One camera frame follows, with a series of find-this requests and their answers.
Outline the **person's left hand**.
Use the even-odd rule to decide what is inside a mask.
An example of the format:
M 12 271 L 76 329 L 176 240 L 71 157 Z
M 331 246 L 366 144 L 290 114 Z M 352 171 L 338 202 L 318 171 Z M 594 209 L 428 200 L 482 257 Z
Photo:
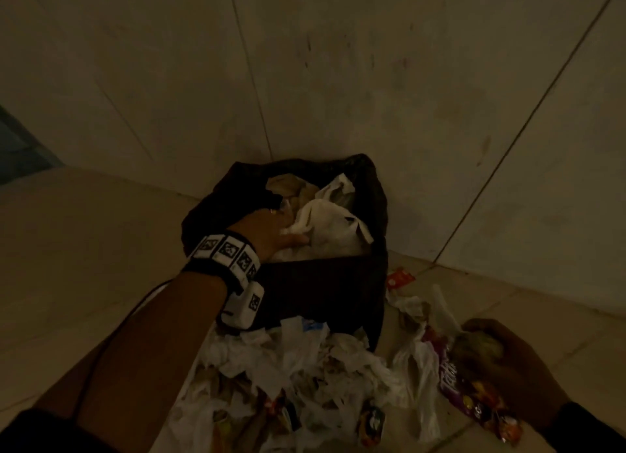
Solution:
M 246 215 L 228 230 L 249 241 L 261 263 L 266 263 L 278 252 L 278 234 L 285 234 L 293 221 L 291 210 L 262 209 Z

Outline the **white paper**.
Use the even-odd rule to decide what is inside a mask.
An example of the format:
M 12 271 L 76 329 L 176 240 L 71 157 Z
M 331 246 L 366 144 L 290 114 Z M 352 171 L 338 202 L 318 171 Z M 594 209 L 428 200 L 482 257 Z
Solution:
M 371 254 L 374 239 L 367 225 L 352 213 L 356 188 L 341 173 L 316 194 L 316 197 L 293 212 L 282 198 L 281 208 L 291 210 L 293 224 L 286 233 L 309 236 L 306 246 L 277 252 L 272 263 L 311 259 L 343 258 Z

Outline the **purple snack wrapper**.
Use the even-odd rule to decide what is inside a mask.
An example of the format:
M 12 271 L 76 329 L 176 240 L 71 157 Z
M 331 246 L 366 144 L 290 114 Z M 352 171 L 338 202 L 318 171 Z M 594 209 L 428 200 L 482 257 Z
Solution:
M 443 335 L 427 326 L 421 340 L 430 344 L 439 360 L 439 391 L 460 412 L 505 444 L 516 446 L 523 434 L 519 417 L 506 405 L 493 386 L 471 381 L 450 360 L 450 347 L 456 337 Z

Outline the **small red wrapper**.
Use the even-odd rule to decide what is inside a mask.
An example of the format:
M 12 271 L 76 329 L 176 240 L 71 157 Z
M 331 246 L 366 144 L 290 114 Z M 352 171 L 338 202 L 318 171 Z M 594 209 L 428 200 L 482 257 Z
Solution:
M 386 277 L 386 288 L 388 291 L 400 290 L 404 286 L 413 283 L 416 277 L 410 272 L 400 267 L 390 271 Z

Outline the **small dark snack packet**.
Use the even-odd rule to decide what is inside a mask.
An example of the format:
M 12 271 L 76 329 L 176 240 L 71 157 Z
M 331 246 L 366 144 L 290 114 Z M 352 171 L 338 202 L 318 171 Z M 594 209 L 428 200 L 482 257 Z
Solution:
M 382 440 L 386 414 L 371 402 L 363 405 L 357 422 L 358 443 L 366 448 L 376 447 Z

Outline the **pile of white paper waste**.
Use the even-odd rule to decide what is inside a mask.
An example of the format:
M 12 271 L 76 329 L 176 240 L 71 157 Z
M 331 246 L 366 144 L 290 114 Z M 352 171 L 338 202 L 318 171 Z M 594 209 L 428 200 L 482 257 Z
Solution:
M 364 329 L 301 316 L 227 335 L 212 327 L 151 453 L 305 453 L 358 442 L 364 403 L 392 406 L 399 382 Z

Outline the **black trash bin with bag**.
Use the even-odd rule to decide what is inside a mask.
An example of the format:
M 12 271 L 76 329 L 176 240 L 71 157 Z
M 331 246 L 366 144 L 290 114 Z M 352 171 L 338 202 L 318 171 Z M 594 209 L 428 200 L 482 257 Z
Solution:
M 373 161 L 365 154 L 314 162 L 286 159 L 268 164 L 234 163 L 182 222 L 184 254 L 190 256 L 203 236 L 227 229 L 250 212 L 277 209 L 278 195 L 265 188 L 267 180 L 293 174 L 316 186 L 345 174 L 356 188 L 350 211 L 361 219 L 373 237 L 365 255 L 262 265 L 255 277 L 265 293 L 256 308 L 250 330 L 274 328 L 286 318 L 300 315 L 327 323 L 331 332 L 353 334 L 364 328 L 370 350 L 380 338 L 388 254 L 387 198 Z

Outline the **person's right hand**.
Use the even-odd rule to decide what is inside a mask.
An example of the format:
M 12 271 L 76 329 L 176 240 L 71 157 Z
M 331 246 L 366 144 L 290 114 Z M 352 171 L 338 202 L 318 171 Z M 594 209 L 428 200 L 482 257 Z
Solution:
M 537 432 L 547 429 L 570 397 L 536 351 L 494 319 L 474 318 L 461 327 L 465 333 L 482 331 L 495 338 L 503 347 L 503 355 L 493 360 L 467 352 L 459 356 L 458 370 L 467 379 L 490 384 L 506 405 Z

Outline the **person's right forearm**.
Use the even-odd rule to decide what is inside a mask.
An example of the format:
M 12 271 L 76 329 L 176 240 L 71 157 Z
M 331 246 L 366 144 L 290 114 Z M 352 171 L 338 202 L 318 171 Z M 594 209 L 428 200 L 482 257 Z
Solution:
M 560 407 L 539 434 L 557 453 L 626 453 L 626 438 L 575 402 Z

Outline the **black wristband with white markers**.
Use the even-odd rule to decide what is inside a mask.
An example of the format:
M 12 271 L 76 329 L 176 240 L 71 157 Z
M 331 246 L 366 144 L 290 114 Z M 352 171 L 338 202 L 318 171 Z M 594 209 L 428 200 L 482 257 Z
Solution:
M 261 268 L 253 245 L 243 236 L 226 230 L 204 236 L 188 256 L 183 272 L 220 278 L 227 297 L 219 320 L 226 326 L 246 331 L 259 314 L 265 289 L 255 280 Z

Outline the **brown crumpled paper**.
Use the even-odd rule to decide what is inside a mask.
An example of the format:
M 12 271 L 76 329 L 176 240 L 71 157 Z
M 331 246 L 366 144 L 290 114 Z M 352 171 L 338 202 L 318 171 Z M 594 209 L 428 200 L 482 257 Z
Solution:
M 320 191 L 316 185 L 291 173 L 269 178 L 265 184 L 265 189 L 281 196 L 293 212 L 298 212 Z

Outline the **greenish paper ball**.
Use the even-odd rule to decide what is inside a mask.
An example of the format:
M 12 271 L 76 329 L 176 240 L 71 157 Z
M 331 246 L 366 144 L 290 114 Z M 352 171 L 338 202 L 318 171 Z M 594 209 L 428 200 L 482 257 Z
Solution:
M 475 368 L 482 362 L 495 363 L 505 353 L 503 344 L 484 331 L 464 331 L 453 341 L 449 358 L 466 369 Z

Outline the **white plastic bag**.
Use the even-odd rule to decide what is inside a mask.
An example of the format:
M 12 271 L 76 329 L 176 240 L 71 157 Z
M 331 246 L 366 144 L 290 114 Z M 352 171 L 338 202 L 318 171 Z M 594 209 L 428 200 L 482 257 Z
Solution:
M 409 327 L 404 328 L 409 337 L 391 363 L 391 371 L 399 386 L 390 403 L 409 412 L 410 418 L 417 421 L 419 442 L 433 442 L 441 438 L 436 399 L 444 355 L 436 352 L 435 341 L 427 340 L 427 330 L 433 329 L 435 336 L 443 336 L 443 350 L 446 350 L 448 342 L 460 334 L 461 328 L 437 284 L 432 286 L 430 301 L 399 295 L 394 290 L 387 290 L 386 301 L 409 322 Z

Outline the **person's left forearm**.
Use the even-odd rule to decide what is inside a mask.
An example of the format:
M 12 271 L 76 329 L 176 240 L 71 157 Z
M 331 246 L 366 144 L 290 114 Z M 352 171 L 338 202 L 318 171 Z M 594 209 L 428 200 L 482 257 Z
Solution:
M 75 420 L 119 453 L 147 453 L 226 296 L 220 278 L 179 274 L 34 407 Z

